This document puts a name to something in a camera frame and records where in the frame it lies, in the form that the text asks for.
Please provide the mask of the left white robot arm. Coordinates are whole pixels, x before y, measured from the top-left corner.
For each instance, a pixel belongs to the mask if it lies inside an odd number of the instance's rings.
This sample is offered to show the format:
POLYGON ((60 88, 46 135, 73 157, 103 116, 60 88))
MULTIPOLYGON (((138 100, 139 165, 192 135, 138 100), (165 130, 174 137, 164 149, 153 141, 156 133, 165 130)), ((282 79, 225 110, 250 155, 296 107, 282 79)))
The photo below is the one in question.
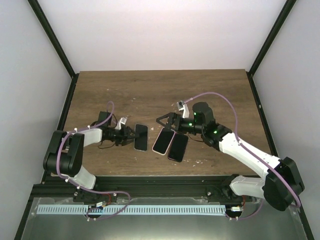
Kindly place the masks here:
POLYGON ((43 160, 44 170, 74 183, 78 188, 85 188, 84 195, 91 202, 101 198, 102 189, 95 185, 96 176, 83 166, 84 148, 103 141, 125 146, 140 136, 126 125, 126 117, 111 126, 112 117, 113 113, 101 111, 97 121, 83 129, 54 131, 43 160))

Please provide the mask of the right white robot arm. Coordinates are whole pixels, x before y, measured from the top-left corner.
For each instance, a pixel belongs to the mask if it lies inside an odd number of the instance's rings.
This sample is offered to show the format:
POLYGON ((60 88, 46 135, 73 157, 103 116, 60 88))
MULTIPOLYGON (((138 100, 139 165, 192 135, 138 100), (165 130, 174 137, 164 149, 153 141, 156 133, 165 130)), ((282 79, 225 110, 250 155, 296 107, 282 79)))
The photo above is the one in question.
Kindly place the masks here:
POLYGON ((263 152, 245 142, 235 131, 216 122, 213 110, 206 102, 193 105, 193 117, 185 102, 178 102, 183 113, 169 112, 156 119, 161 126, 181 134, 199 134, 204 143, 229 155, 253 170, 257 177, 237 175, 222 188, 223 198, 229 202, 245 195, 266 200, 278 211, 289 206, 301 207, 299 195, 305 186, 296 162, 263 152))

